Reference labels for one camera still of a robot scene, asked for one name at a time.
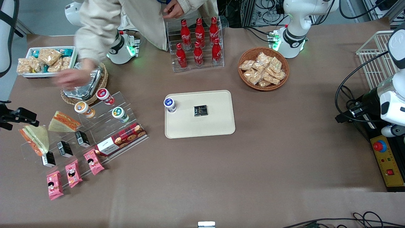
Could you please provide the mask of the person left hand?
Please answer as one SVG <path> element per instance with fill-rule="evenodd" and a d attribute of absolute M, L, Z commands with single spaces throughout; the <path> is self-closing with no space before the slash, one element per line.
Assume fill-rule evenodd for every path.
<path fill-rule="evenodd" d="M 171 0 L 163 10 L 164 19 L 180 18 L 184 15 L 183 8 L 179 4 L 178 0 Z"/>

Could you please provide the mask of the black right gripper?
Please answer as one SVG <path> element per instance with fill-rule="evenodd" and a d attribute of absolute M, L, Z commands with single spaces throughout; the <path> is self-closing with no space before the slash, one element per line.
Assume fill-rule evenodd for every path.
<path fill-rule="evenodd" d="M 11 131 L 13 125 L 9 122 L 28 123 L 32 126 L 39 126 L 36 120 L 37 114 L 25 108 L 18 108 L 16 111 L 7 108 L 6 105 L 0 105 L 0 128 Z"/>

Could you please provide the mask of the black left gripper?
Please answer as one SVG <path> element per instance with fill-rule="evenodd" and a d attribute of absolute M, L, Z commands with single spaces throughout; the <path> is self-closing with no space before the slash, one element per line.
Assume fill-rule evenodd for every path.
<path fill-rule="evenodd" d="M 348 101 L 348 111 L 338 114 L 335 120 L 345 122 L 381 122 L 380 99 L 377 89 L 372 89 L 357 99 Z"/>

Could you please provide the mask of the person right hand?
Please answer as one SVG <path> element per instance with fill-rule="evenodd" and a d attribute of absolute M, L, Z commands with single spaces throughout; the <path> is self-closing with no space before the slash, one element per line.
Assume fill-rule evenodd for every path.
<path fill-rule="evenodd" d="M 73 88 L 84 86 L 90 81 L 91 72 L 97 67 L 92 59 L 81 60 L 80 69 L 65 69 L 56 74 L 53 79 L 55 85 L 62 88 Z"/>

